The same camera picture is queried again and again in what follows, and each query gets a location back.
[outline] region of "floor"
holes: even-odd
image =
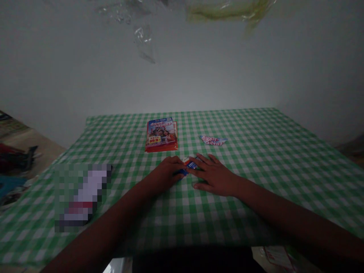
[[[60,154],[66,149],[59,146],[50,139],[42,136],[34,129],[27,129],[21,133],[1,139],[6,145],[13,146],[18,149],[27,150],[30,146],[38,145],[37,153],[41,153],[35,161],[32,170],[27,174],[27,178],[31,179],[37,174],[43,172]],[[253,247],[254,259],[264,268],[268,273],[281,273],[285,272],[278,266],[275,266],[268,262],[268,260],[262,255],[261,247]],[[131,272],[132,260],[130,258],[125,259],[113,259],[109,266],[105,269],[104,273],[128,273]],[[35,268],[23,268],[23,267],[11,267],[1,266],[0,273],[36,273],[39,270]]]

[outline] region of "blurred object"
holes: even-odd
[[[364,134],[335,148],[364,169]]]
[[[247,21],[246,38],[266,16],[276,0],[243,0],[243,1],[190,0],[187,6],[188,22],[207,21]]]
[[[168,0],[159,0],[162,2],[163,5],[168,6]]]
[[[18,201],[30,186],[38,180],[38,177],[26,181],[25,178],[0,176],[0,214]]]
[[[155,64],[152,47],[152,30],[149,24],[134,27],[134,40],[138,48],[139,56],[144,60]]]
[[[12,176],[0,176],[0,199],[18,186],[24,185],[26,179]]]
[[[12,148],[20,149],[20,152],[25,153],[29,147],[38,146],[34,155],[35,163],[31,170],[26,173],[26,178],[31,179],[37,174],[43,172],[60,154],[66,149],[59,146],[55,142],[39,134],[36,130],[29,128],[22,133],[6,138],[3,143]]]
[[[26,129],[29,127],[0,111],[0,138]]]
[[[0,144],[0,173],[9,173],[14,169],[29,171],[37,148],[38,146],[30,147],[28,153],[25,154],[16,148]]]
[[[106,18],[109,24],[116,21],[120,24],[126,23],[130,25],[132,19],[137,20],[144,16],[152,14],[148,6],[141,0],[124,0],[98,6],[95,12]]]

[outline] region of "table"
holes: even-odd
[[[173,117],[179,150],[145,153],[149,120]],[[234,173],[329,219],[364,238],[364,171],[274,108],[89,117],[81,137],[0,218],[0,263],[43,266],[76,236],[54,232],[55,164],[112,164],[102,215],[166,156],[212,153]],[[205,145],[199,135],[227,137]],[[281,242],[239,200],[194,190],[187,176],[145,212],[121,246],[125,255],[217,243],[272,245]]]

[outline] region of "small blue object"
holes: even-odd
[[[184,160],[184,162],[185,162],[185,165],[186,165],[187,168],[197,169],[196,163],[194,163],[190,159],[187,158],[187,159]],[[181,170],[177,171],[176,174],[183,174],[183,176],[187,176],[188,172],[185,169],[181,169]]]
[[[27,180],[21,177],[0,176],[0,199],[16,187],[24,185]]]

